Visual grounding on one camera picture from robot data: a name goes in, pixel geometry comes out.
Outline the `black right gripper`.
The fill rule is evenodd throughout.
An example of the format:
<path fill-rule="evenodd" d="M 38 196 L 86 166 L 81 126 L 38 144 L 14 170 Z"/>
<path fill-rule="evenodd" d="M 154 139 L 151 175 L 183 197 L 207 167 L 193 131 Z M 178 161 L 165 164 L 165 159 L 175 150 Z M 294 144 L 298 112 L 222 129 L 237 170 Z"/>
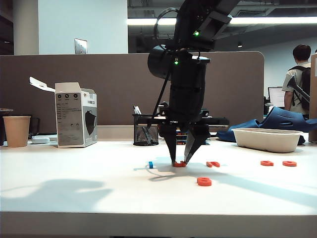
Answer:
<path fill-rule="evenodd" d="M 189 163 L 194 153 L 209 138 L 210 127 L 226 127 L 227 118 L 213 118 L 207 116 L 208 110 L 203 109 L 205 87 L 170 86 L 169 104 L 159 113 L 147 115 L 146 123 L 159 124 L 158 133 L 165 139 L 168 146 L 172 166 L 179 166 L 176 162 L 176 126 L 189 127 L 184 152 L 185 163 Z"/>

